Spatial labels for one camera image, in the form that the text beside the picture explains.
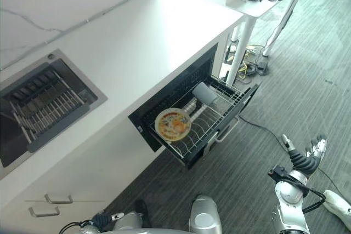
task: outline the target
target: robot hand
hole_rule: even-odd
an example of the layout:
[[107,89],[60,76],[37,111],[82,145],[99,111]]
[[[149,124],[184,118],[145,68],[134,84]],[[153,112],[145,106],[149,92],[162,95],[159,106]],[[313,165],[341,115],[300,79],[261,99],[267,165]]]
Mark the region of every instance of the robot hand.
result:
[[315,139],[311,140],[312,148],[311,151],[307,150],[306,156],[295,149],[293,143],[285,134],[281,136],[281,140],[288,149],[288,154],[293,164],[292,170],[299,171],[309,178],[317,170],[324,157],[327,146],[326,136],[320,135],[318,141]]

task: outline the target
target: kitchen counter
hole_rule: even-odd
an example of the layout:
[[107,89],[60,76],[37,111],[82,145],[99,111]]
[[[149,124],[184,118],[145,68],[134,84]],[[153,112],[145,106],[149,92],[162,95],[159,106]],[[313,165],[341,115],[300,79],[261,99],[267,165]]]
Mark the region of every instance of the kitchen counter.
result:
[[107,101],[2,179],[0,207],[58,162],[79,156],[87,142],[125,120],[241,19],[206,0],[132,0],[3,70],[0,81],[60,49]]

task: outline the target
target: gray carpet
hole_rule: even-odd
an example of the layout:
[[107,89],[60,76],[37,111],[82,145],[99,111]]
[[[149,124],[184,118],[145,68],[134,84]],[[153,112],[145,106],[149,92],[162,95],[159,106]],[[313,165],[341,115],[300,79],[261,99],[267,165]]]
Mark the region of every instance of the gray carpet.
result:
[[[283,6],[278,5],[258,21],[251,43],[265,44]],[[276,135],[287,134],[301,151],[313,137],[325,133],[328,151],[320,167],[350,200],[349,7],[351,0],[300,0],[271,51],[269,74],[252,78],[251,84],[262,84],[241,115]],[[224,234],[274,233],[271,211],[276,202],[275,184],[267,171],[277,163],[291,168],[287,153],[275,138],[241,122],[189,171],[164,151],[106,212],[128,212],[136,199],[143,198],[153,227],[187,230],[191,202],[204,193],[217,202]],[[336,191],[320,171],[309,185],[322,192]],[[309,194],[304,204],[317,200]],[[306,220],[311,233],[349,233],[324,207],[308,213]]]

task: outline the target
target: table leg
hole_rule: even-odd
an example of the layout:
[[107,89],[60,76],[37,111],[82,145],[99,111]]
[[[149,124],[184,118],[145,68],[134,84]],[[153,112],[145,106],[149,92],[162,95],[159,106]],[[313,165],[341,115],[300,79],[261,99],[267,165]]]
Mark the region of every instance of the table leg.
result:
[[250,40],[251,33],[256,23],[256,20],[257,18],[255,17],[247,16],[245,27],[242,32],[241,39],[239,40],[239,43],[236,47],[235,56],[234,56],[233,62],[231,63],[230,71],[226,81],[228,85],[233,85],[234,83],[237,71],[239,70],[242,57],[244,56],[246,46],[248,44],[248,41]]
[[239,32],[240,32],[240,27],[241,27],[241,23],[237,25],[236,28],[234,28],[233,34],[231,35],[231,41],[234,42],[237,40],[237,36],[239,35]]
[[281,17],[280,22],[278,24],[278,27],[275,28],[273,31],[272,36],[270,36],[269,40],[267,41],[267,45],[265,46],[265,49],[262,53],[264,57],[268,57],[268,54],[273,47],[274,41],[278,38],[281,30],[285,27],[286,23],[288,22],[291,13],[296,5],[298,0],[290,0],[289,5],[287,6],[284,15]]

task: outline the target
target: drawer handle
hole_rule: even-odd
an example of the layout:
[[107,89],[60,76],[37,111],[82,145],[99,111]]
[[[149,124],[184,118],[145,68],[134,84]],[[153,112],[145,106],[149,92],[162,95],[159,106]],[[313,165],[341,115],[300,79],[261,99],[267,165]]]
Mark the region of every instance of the drawer handle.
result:
[[50,198],[49,198],[49,195],[48,194],[45,194],[45,199],[46,201],[49,203],[49,204],[72,204],[73,203],[73,199],[71,197],[71,195],[68,196],[68,200],[67,201],[52,201]]
[[60,215],[60,210],[59,210],[58,207],[55,207],[55,210],[56,210],[55,213],[46,213],[46,214],[35,214],[35,212],[34,212],[32,207],[30,207],[28,210],[29,210],[29,213],[31,213],[31,215],[34,218],[42,218],[44,216],[58,216],[58,215]]
[[228,136],[228,134],[230,134],[230,132],[237,126],[237,124],[239,123],[239,119],[236,117],[235,119],[236,119],[236,123],[227,131],[227,133],[221,139],[216,138],[215,139],[216,142],[223,142],[224,139]]

